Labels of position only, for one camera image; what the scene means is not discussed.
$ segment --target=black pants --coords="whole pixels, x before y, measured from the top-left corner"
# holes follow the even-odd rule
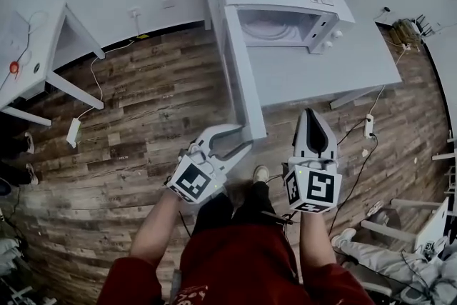
[[[276,214],[268,198],[268,191],[269,187],[264,182],[254,183],[243,206],[236,210],[235,215],[230,199],[225,194],[219,194],[201,207],[192,235],[228,225],[277,225],[274,218],[261,213],[267,211]]]
[[[26,139],[16,140],[11,137],[0,137],[0,158],[12,159],[23,151],[29,149]],[[0,196],[6,196],[11,192],[11,185],[18,187],[19,184],[29,184],[29,173],[14,168],[0,161]]]

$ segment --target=red shirt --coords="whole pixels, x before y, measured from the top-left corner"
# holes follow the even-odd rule
[[[300,284],[295,256],[279,226],[202,231],[184,249],[181,272],[175,305],[373,304],[338,264],[307,268]],[[116,260],[97,304],[161,304],[156,269],[142,259]]]

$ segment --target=white table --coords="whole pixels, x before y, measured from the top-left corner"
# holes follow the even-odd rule
[[[419,253],[421,253],[428,242],[432,241],[435,243],[443,236],[444,228],[446,226],[446,218],[448,216],[448,204],[449,199],[447,197],[442,203],[393,199],[391,201],[391,206],[395,208],[408,207],[420,210],[435,210],[433,216],[427,221],[418,234],[408,233],[406,231],[390,228],[367,220],[363,220],[361,222],[361,226],[368,230],[376,231],[377,233],[412,243],[413,251],[419,251]]]
[[[373,19],[357,0],[346,0],[346,3],[356,24],[331,50],[318,55],[301,47],[248,47],[247,55],[242,56],[250,65],[235,60],[237,80],[233,80],[231,66],[227,66],[229,61],[224,58],[223,12],[219,9],[219,0],[207,0],[205,26],[210,29],[212,21],[232,103],[235,104],[235,98],[231,85],[238,84],[245,109],[250,105],[249,123],[254,121],[258,129],[263,127],[264,130],[262,106],[350,91],[331,103],[332,108],[337,108],[384,84],[401,82],[395,61]]]
[[[64,1],[57,1],[49,9],[43,25],[29,35],[29,46],[26,53],[19,59],[19,73],[9,74],[0,89],[0,111],[30,122],[50,126],[52,121],[34,116],[18,109],[8,107],[14,99],[47,81],[56,88],[96,109],[103,109],[104,104],[77,86],[53,72],[57,42],[64,22],[78,35],[80,40],[100,59],[105,53],[79,20],[71,13]]]

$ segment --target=red sleeve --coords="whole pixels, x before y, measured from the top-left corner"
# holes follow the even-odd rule
[[[318,304],[374,305],[362,285],[338,264],[309,269],[303,284]]]
[[[117,259],[101,290],[97,305],[162,304],[156,269],[138,258]]]

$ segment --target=electrical outlet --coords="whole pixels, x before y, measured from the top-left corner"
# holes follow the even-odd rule
[[[141,10],[139,6],[134,6],[133,8],[127,9],[127,14],[130,18],[136,18],[137,16],[141,15]]]
[[[365,131],[363,132],[363,135],[367,138],[371,138],[371,134],[373,133],[373,124],[374,124],[374,118],[372,115],[367,114],[365,116]]]
[[[162,0],[162,9],[173,8],[176,5],[174,0]]]

